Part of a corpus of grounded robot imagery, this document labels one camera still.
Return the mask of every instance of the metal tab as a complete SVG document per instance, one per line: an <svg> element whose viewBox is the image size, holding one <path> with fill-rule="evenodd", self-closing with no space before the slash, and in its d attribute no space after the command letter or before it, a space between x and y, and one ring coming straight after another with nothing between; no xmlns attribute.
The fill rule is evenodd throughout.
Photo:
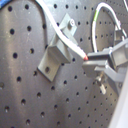
<svg viewBox="0 0 128 128"><path fill-rule="evenodd" d="M75 24L70 25L71 23L73 24L73 19L71 19L70 16L66 14L59 28L67 38L77 44L76 40L73 37L76 32L77 26ZM38 69L43 75L47 77L48 80L52 82L61 63L70 63L71 58L72 56L69 53L67 46L63 44L63 42L55 34L50 45L45 51Z"/></svg>

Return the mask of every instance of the metal bracket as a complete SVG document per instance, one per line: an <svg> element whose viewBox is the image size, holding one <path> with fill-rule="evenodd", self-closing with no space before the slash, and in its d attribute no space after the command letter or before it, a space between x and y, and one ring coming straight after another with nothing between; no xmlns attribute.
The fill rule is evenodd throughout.
<svg viewBox="0 0 128 128"><path fill-rule="evenodd" d="M127 37L124 29L115 30L114 32L114 45L117 45L121 41L123 41L123 37Z"/></svg>
<svg viewBox="0 0 128 128"><path fill-rule="evenodd" d="M72 42L77 44L73 35L76 32L77 26L73 19L68 14L65 15L59 28L62 33L69 38ZM55 34L50 45L47 47L43 59L41 60L38 69L43 73L48 80L53 81L61 63L70 63L71 54L69 53L68 47L63 44L59 37Z"/></svg>

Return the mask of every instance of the wire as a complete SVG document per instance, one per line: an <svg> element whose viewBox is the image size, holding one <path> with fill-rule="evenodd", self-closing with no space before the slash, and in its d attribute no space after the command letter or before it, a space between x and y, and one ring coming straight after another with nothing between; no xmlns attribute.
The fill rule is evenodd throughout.
<svg viewBox="0 0 128 128"><path fill-rule="evenodd" d="M125 5L125 7L126 7L126 10L127 10L127 12L128 12L128 5L127 5L127 2L126 2L126 0L123 0L124 1L124 5Z"/></svg>
<svg viewBox="0 0 128 128"><path fill-rule="evenodd" d="M36 2L42 7L42 9L47 14L47 17L49 18L55 32L59 36L59 38L63 41L65 45L67 45L71 50L73 50L75 53L77 53L83 60L88 60L88 57L86 53L76 44L74 44L71 40L69 40L66 36L63 35L59 27L57 26L51 12L49 11L46 4L43 2L43 0L36 0Z"/></svg>
<svg viewBox="0 0 128 128"><path fill-rule="evenodd" d="M113 15L113 18L115 20L115 23L117 25L117 28L118 30L121 29L120 27L120 22L119 20L117 19L116 17L116 14L114 12L114 10L106 3L100 3L97 8L96 8L96 11L95 11L95 15L94 15L94 19L93 19L93 23L92 23L92 43L93 43L93 49L94 49L94 52L97 52L97 45L96 45L96 39L95 39L95 30L96 30L96 21L97 21L97 18L98 18L98 15L99 15L99 12L100 12L100 9L104 7L104 8L107 8Z"/></svg>

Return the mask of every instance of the perforated metal panel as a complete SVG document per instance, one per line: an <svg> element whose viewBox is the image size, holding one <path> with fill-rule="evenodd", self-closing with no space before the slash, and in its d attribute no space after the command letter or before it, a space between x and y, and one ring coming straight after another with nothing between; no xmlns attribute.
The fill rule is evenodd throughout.
<svg viewBox="0 0 128 128"><path fill-rule="evenodd" d="M59 24L66 13L78 29L75 39L92 52L91 24L101 0L44 0ZM122 0L104 0L116 12L128 32L127 12ZM101 10L97 21L98 50L113 45L114 25ZM62 64L49 82L38 70L55 31L33 0L14 0L0 10L0 128L106 128L117 94L106 84L102 95L87 78L82 60L74 52L71 64Z"/></svg>

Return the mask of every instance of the screw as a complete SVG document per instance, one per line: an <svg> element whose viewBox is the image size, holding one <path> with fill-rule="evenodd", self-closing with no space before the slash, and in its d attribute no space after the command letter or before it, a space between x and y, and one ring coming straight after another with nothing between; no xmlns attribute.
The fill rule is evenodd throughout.
<svg viewBox="0 0 128 128"><path fill-rule="evenodd" d="M69 23L70 23L70 26L71 26L71 27L75 26L75 21L74 21L73 19L71 19L71 20L69 21Z"/></svg>

